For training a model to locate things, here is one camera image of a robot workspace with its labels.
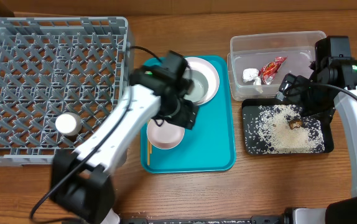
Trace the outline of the brown food scrap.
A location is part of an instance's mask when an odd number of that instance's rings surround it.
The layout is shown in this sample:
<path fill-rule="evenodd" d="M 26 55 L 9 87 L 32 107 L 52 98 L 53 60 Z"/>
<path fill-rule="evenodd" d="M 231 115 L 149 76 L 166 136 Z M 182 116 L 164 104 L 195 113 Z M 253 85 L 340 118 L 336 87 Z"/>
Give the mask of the brown food scrap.
<path fill-rule="evenodd" d="M 289 128 L 290 129 L 297 129 L 303 126 L 303 121 L 301 119 L 293 119 L 289 121 Z"/>

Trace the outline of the grey bowl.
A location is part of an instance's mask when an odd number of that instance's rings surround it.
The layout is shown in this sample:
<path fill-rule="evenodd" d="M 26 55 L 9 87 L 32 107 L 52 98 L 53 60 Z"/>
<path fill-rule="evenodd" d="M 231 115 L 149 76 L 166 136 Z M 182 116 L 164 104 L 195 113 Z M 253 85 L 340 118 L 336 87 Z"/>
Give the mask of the grey bowl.
<path fill-rule="evenodd" d="M 186 100 L 190 100 L 196 105 L 201 104 L 209 87 L 206 76 L 196 70 L 186 70 L 183 77 L 187 79 L 191 78 L 193 82 L 193 85 L 189 88 L 188 93 L 184 96 L 184 98 Z"/>

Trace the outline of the red snack wrapper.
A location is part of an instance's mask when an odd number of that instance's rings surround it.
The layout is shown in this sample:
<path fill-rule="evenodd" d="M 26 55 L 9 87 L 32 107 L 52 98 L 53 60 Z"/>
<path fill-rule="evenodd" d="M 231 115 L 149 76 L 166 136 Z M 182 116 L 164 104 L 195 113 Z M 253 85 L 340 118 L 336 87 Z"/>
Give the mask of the red snack wrapper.
<path fill-rule="evenodd" d="M 263 84 L 270 85 L 275 79 L 281 65 L 287 60 L 287 57 L 276 57 L 273 61 L 263 66 L 259 71 L 259 77 Z"/>

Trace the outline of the white tissue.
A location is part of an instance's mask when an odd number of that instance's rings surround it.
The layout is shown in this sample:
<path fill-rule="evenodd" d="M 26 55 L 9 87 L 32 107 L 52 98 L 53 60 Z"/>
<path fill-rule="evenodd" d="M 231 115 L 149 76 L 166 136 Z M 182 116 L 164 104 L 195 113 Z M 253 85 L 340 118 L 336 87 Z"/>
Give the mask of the white tissue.
<path fill-rule="evenodd" d="M 256 68 L 246 68 L 243 70 L 243 81 L 250 82 L 259 76 L 259 70 Z"/>

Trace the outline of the white cup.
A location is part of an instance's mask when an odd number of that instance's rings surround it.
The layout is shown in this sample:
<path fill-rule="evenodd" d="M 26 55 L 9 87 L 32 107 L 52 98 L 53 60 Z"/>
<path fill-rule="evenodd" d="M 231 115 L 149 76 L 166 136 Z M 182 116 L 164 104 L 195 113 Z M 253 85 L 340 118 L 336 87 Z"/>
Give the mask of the white cup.
<path fill-rule="evenodd" d="M 82 128 L 81 118 L 75 113 L 62 113 L 55 120 L 55 127 L 64 136 L 74 136 Z"/>

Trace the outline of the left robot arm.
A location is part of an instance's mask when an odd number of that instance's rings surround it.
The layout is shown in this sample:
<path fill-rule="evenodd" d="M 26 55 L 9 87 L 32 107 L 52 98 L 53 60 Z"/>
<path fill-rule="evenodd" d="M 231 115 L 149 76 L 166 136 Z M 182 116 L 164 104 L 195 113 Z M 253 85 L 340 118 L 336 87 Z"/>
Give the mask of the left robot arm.
<path fill-rule="evenodd" d="M 193 86 L 188 68 L 170 51 L 160 65 L 133 70 L 123 98 L 96 132 L 72 152 L 54 155 L 47 198 L 81 222 L 119 223 L 111 178 L 143 125 L 150 119 L 185 129 L 195 124 L 198 106 L 184 97 Z"/>

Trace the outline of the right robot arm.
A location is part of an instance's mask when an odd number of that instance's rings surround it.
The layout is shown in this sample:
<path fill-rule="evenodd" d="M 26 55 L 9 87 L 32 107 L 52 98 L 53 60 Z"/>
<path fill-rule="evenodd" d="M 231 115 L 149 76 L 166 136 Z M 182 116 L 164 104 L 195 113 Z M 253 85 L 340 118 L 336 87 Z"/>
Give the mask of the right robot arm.
<path fill-rule="evenodd" d="M 357 60 L 347 36 L 328 36 L 315 44 L 309 78 L 288 73 L 276 98 L 302 107 L 302 116 L 323 118 L 337 111 L 351 162 L 351 198 L 326 208 L 288 208 L 283 223 L 357 223 Z"/>

